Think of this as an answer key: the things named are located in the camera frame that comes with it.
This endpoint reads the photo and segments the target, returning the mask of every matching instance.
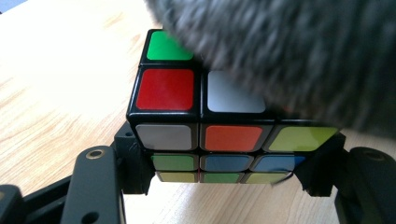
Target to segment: wooden surface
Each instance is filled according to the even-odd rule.
[[[0,184],[24,195],[71,175],[125,121],[147,29],[142,1],[29,0],[0,16]],[[396,157],[394,141],[344,132]],[[337,223],[333,198],[284,184],[171,184],[126,196],[129,223]]]

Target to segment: plush toy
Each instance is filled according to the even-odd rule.
[[[185,48],[268,105],[396,139],[396,1],[147,2]]]

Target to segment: green square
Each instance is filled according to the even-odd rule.
[[[176,40],[169,37],[166,32],[156,31],[151,34],[148,45],[148,59],[187,61],[192,59],[192,56],[191,52],[183,49]]]
[[[289,173],[251,173],[246,184],[273,184],[285,179]]]
[[[154,167],[159,171],[193,171],[196,170],[194,157],[187,155],[153,155]]]
[[[333,127],[286,127],[280,130],[271,151],[313,151],[331,138],[338,129]]]
[[[215,173],[215,174],[203,174],[203,183],[237,183],[240,174],[227,174],[227,173]]]
[[[195,173],[157,173],[162,182],[195,183]]]

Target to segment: gray fuzzy object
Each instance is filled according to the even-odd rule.
[[[267,104],[396,139],[396,1],[147,3],[181,45]]]

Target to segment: table top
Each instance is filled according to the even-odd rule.
[[[29,0],[0,16],[0,184],[23,195],[72,174],[77,155],[109,145],[148,29],[143,1]],[[346,149],[396,158],[396,142],[345,130]],[[330,198],[296,177],[278,186],[162,183],[126,195],[131,223],[337,223]]]

